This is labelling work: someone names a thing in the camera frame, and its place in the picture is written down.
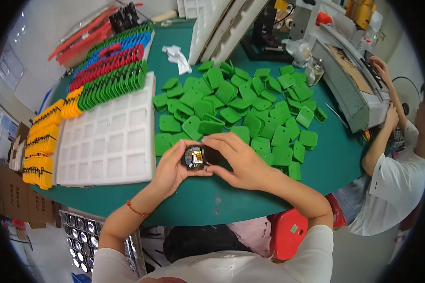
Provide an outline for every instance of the pink clothing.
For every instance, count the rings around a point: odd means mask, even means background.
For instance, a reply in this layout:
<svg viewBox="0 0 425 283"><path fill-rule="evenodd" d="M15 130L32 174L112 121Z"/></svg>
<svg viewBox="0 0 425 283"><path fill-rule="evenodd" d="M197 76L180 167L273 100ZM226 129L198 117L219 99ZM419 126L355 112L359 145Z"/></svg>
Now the pink clothing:
<svg viewBox="0 0 425 283"><path fill-rule="evenodd" d="M271 242L271 223L267 217L260 217L241 222L227 224L238 240L256 254L271 258L269 248Z"/></svg>

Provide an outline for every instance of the white shirt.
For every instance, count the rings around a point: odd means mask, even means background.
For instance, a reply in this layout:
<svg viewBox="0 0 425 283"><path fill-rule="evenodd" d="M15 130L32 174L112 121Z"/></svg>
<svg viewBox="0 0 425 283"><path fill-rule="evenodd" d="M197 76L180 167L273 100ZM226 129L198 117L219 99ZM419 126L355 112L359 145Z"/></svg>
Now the white shirt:
<svg viewBox="0 0 425 283"><path fill-rule="evenodd" d="M349 225L351 233L371 236L394 227L419 204L425 188L425 159L414 153L419 131L408 121L406 148L395 159L382 154L360 213Z"/></svg>
<svg viewBox="0 0 425 283"><path fill-rule="evenodd" d="M182 258L143 278L175 277L187 283L296 282L329 283L332 275L334 233L325 225L307 231L296 255L284 263L272 263L244 251L221 251ZM93 283L135 283L126 258L118 251L96 252Z"/></svg>

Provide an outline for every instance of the green table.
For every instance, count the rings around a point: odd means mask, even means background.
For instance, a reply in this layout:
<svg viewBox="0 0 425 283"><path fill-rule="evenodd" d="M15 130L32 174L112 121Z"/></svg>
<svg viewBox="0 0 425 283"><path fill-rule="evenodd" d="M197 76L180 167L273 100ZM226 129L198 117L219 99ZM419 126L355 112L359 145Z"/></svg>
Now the green table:
<svg viewBox="0 0 425 283"><path fill-rule="evenodd" d="M155 32L148 64L149 71L154 71L156 75L156 94L160 94L163 84L170 77L178 76L178 65L167 60L167 55L162 53L162 46L178 45L188 57L192 25L157 28ZM230 59L236 67L248 71L250 75L257 68L268 67L276 78L279 76L279 68L286 65L279 62L250 62L240 45ZM193 67L192 74L184 74L179 80L184 83L188 76L201 77L202 74L196 71L198 66ZM57 88L53 101L66 97L68 83L69 78L65 78ZM319 138L313 151L306 150L305 162L301 165L302 183L326 195L360 176L363 142L359 133L351 134L324 105L326 102L329 105L335 104L334 97L324 81L321 80L312 89L313 99L329 118L324 124L314 120L309 127L309 130L318 133ZM156 133L160 132L160 115L155 113ZM47 191L39 189L38 186L32 188L63 205L107 217L146 185L147 183L140 183L86 188L58 185ZM282 199L264 192L232 188L217 176L194 177L184 181L176 193L164 201L144 223L166 226L223 224L266 216L291 207Z"/></svg>

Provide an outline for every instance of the floor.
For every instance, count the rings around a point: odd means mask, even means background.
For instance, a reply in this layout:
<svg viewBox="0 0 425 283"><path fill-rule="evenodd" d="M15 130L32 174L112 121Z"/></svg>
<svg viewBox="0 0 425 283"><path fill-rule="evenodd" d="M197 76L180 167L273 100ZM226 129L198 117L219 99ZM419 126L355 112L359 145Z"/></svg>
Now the floor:
<svg viewBox="0 0 425 283"><path fill-rule="evenodd" d="M49 224L45 229L32 230L28 225L26 229L33 251L28 244L11 243L37 280L45 283L72 283L71 272L79 274L81 271L71 264L62 230ZM397 231L397 227L394 227L378 235L362 237L349 233L347 228L337 230L334 233L331 283L374 282L391 259Z"/></svg>

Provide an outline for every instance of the person's arm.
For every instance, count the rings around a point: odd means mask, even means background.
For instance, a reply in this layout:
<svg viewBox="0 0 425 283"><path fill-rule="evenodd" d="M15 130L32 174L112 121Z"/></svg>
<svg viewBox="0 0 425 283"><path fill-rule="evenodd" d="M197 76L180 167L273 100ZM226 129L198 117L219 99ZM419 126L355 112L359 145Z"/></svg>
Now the person's arm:
<svg viewBox="0 0 425 283"><path fill-rule="evenodd" d="M389 110L386 114L386 121L381 131L376 136L376 139L373 141L372 145L368 149L367 153L362 159L363 170L370 176L373 176L376 164L378 163L379 158L384 154L389 140L390 134L397 127L398 124L398 114L397 109L393 106L392 103L389 105Z"/></svg>
<svg viewBox="0 0 425 283"><path fill-rule="evenodd" d="M269 167L237 135L215 133L203 138L202 142L218 150L233 168L233 172L229 172L223 167L210 165L208 172L214 172L233 187L266 191L288 201L309 220L309 229L320 224L332 229L332 209L324 196Z"/></svg>
<svg viewBox="0 0 425 283"><path fill-rule="evenodd" d="M167 197L171 196L188 176L211 176L213 173L188 171L181 165L181 157L186 144L200 144L191 140L181 140L164 153L159 161L156 174L148 186L130 200L130 207L124 204L106 219L99 237L99 249L111 248L124 254L124 242L145 220L139 213L151 213Z"/></svg>
<svg viewBox="0 0 425 283"><path fill-rule="evenodd" d="M393 83L390 79L389 69L388 69L386 63L376 56L371 56L370 62L372 63L372 65L374 66L376 71L378 71L382 80L384 81L387 88L389 89L390 100L393 103L393 106L395 108L397 108L397 114L398 114L398 119L399 119L398 125L400 126L400 128L404 132L404 130L406 128L406 123L408 122L408 119L406 118L405 111L403 110L403 107L402 107L402 103L400 102L400 99L398 98L397 92L395 91L395 87L394 87L394 85L393 85Z"/></svg>

